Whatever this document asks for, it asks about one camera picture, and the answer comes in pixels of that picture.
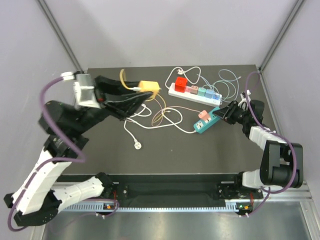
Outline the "salmon pink charger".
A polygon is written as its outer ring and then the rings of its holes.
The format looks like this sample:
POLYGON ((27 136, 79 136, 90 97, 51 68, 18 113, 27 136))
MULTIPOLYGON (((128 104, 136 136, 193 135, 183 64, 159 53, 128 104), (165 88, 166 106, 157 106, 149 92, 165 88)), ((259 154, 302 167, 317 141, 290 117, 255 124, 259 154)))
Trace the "salmon pink charger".
POLYGON ((211 120, 211 116, 210 114, 206 111, 206 110, 203 110, 201 111, 199 114, 198 114, 198 117, 203 120, 204 122, 209 122, 211 120))

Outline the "light blue charger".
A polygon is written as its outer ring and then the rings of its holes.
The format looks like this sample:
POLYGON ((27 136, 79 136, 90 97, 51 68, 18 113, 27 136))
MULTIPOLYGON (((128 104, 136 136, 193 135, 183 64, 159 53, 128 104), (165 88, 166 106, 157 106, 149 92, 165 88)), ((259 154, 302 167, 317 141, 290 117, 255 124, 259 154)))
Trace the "light blue charger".
POLYGON ((214 91, 213 91, 213 90, 210 90, 210 89, 207 89, 204 96, 205 96, 206 98, 208 98, 208 99, 212 99, 212 98, 213 98, 213 95, 214 95, 214 91))

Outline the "teal power strip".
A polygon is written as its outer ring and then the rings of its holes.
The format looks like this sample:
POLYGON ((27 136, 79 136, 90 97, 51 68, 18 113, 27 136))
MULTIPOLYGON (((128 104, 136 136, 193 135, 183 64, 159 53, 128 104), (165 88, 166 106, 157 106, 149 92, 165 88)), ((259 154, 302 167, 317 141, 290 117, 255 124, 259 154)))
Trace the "teal power strip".
POLYGON ((194 130, 198 134, 202 134, 206 130, 208 130, 210 127, 215 125, 220 120, 220 118, 213 115, 213 112, 219 109, 220 109, 219 107, 215 107, 211 111, 207 111, 210 114, 211 120, 209 122, 204 122, 202 119, 199 118, 199 120, 193 125, 194 130))

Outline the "white power strip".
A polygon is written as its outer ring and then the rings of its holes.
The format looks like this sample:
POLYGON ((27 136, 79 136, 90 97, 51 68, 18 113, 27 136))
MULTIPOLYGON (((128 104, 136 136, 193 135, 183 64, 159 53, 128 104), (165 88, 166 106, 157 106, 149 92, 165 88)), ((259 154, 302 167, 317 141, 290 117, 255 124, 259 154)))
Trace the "white power strip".
POLYGON ((200 96, 197 94, 193 94, 190 92, 179 92, 175 91, 175 84, 172 83, 171 86, 168 89, 168 94, 172 97, 184 99, 187 101, 211 106, 211 107, 219 107, 222 104, 221 94, 214 94, 211 98, 208 98, 206 96, 200 96))

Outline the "yellow charger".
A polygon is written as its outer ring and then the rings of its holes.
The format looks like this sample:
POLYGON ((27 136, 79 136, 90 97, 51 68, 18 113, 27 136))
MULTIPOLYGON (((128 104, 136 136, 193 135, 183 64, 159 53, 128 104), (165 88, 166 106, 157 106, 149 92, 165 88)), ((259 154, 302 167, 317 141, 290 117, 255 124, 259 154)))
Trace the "yellow charger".
POLYGON ((156 81, 142 80, 139 82, 138 87, 140 92, 152 92, 152 98, 161 90, 159 83, 156 81))

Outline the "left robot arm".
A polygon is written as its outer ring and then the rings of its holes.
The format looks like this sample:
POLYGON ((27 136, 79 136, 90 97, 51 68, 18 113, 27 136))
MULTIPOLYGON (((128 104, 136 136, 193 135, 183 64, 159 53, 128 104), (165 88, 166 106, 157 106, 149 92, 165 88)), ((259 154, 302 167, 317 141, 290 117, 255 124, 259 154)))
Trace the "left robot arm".
POLYGON ((87 180, 54 189, 53 185, 72 163, 84 163, 83 153, 88 139, 84 133, 105 120, 114 117, 124 120, 160 90, 152 81, 125 82, 124 76, 113 80, 104 76, 92 78, 82 71, 65 72, 47 83, 41 90, 38 121, 48 137, 32 171, 14 193, 4 196, 10 212, 8 228, 13 232, 47 224, 67 207, 85 200, 114 197, 114 183, 109 175, 100 172, 87 180), (45 100, 53 85, 71 81, 75 105, 56 100, 45 100))

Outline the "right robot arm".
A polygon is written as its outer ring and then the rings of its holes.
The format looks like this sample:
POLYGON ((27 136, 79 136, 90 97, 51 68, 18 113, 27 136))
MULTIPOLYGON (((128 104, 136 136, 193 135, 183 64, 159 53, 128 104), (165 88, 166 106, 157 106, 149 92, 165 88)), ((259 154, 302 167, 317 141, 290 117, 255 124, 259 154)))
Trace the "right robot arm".
POLYGON ((213 112, 214 116, 230 125, 236 123, 242 125, 245 136, 263 150, 259 169, 238 174, 240 181, 233 185, 233 192, 239 198, 245 198, 252 189, 260 187, 286 187, 294 173, 294 160, 296 160, 296 171, 290 187, 300 188, 304 181, 302 145, 293 143, 294 151, 292 151, 286 141, 262 124, 264 108, 265 104, 260 100, 251 100, 250 107, 247 108, 233 101, 228 106, 213 112), (261 125, 256 123, 250 110, 253 110, 261 125))

